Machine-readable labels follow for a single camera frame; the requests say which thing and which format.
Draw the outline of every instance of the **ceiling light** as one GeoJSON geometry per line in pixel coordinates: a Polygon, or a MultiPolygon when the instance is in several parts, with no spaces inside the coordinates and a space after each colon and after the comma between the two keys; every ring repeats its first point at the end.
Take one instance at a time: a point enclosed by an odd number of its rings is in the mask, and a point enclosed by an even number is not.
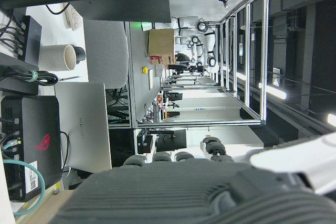
{"type": "Polygon", "coordinates": [[[287,98],[287,94],[285,92],[283,92],[283,91],[281,91],[279,89],[273,88],[273,87],[271,87],[269,85],[266,85],[266,92],[270,93],[270,94],[272,94],[272,95],[274,95],[274,96],[276,96],[276,97],[278,97],[280,99],[283,99],[283,100],[287,98]]]}
{"type": "Polygon", "coordinates": [[[328,123],[336,127],[336,115],[328,114],[328,123]]]}
{"type": "Polygon", "coordinates": [[[246,76],[243,75],[242,73],[236,73],[237,78],[239,78],[240,80],[246,81],[246,76]]]}

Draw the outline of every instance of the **table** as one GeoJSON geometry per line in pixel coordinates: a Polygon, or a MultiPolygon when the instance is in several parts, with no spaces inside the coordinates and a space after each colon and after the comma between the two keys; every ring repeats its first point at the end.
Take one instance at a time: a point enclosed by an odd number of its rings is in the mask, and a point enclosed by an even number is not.
{"type": "MultiPolygon", "coordinates": [[[[63,4],[53,4],[50,5],[52,10],[61,10],[63,8],[63,4]]],[[[35,6],[28,7],[26,15],[30,15],[33,19],[35,19],[40,25],[42,25],[42,36],[41,36],[41,45],[61,45],[61,44],[72,44],[75,46],[82,47],[85,49],[85,38],[84,38],[84,30],[83,27],[79,28],[76,31],[72,31],[71,28],[67,29],[66,26],[66,18],[64,14],[61,15],[53,15],[51,14],[45,6],[35,6]]],[[[0,12],[0,27],[3,27],[7,24],[8,17],[0,12]]],[[[4,35],[4,38],[11,38],[11,36],[4,35]]],[[[8,50],[8,48],[0,43],[0,52],[7,54],[9,56],[16,56],[8,50]]],[[[59,78],[68,78],[74,76],[80,76],[80,78],[72,79],[69,81],[80,81],[87,82],[88,81],[88,72],[87,72],[87,63],[86,60],[81,61],[78,65],[76,65],[75,69],[72,71],[58,71],[53,72],[59,78]]],[[[40,87],[39,95],[55,95],[54,87],[40,87]]],[[[0,91],[0,101],[3,98],[3,93],[0,91]]],[[[4,173],[2,170],[2,158],[0,160],[0,198],[2,199],[0,203],[0,224],[11,224],[14,223],[13,215],[8,212],[8,198],[3,197],[3,193],[7,193],[6,182],[4,173]]],[[[23,203],[14,203],[12,204],[13,211],[16,211],[20,208],[23,203]]]]}

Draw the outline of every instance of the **monitor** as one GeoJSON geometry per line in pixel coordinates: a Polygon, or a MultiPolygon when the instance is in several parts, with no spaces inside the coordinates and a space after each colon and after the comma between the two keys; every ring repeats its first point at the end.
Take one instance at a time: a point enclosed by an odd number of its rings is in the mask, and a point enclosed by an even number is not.
{"type": "Polygon", "coordinates": [[[159,138],[155,143],[157,152],[174,151],[187,148],[185,130],[157,131],[156,134],[159,134],[159,138]]]}
{"type": "Polygon", "coordinates": [[[171,22],[169,0],[82,0],[71,4],[84,19],[171,22]]]}
{"type": "Polygon", "coordinates": [[[90,173],[111,169],[104,83],[59,82],[55,94],[60,128],[71,142],[66,165],[90,173]]]}

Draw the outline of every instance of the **red logo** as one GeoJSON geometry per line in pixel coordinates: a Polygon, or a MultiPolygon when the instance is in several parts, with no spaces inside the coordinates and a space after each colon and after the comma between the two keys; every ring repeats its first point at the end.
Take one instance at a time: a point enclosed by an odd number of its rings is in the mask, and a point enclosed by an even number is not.
{"type": "Polygon", "coordinates": [[[41,143],[39,145],[35,145],[35,149],[39,151],[46,151],[49,148],[50,139],[51,137],[49,134],[45,135],[41,143]]]}

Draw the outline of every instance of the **cup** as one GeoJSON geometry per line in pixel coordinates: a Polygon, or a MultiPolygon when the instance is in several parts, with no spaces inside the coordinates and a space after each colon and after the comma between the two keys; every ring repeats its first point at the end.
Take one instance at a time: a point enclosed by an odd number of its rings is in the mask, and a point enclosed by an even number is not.
{"type": "Polygon", "coordinates": [[[76,66],[76,52],[72,45],[42,46],[38,68],[47,71],[73,70],[76,66]]]}

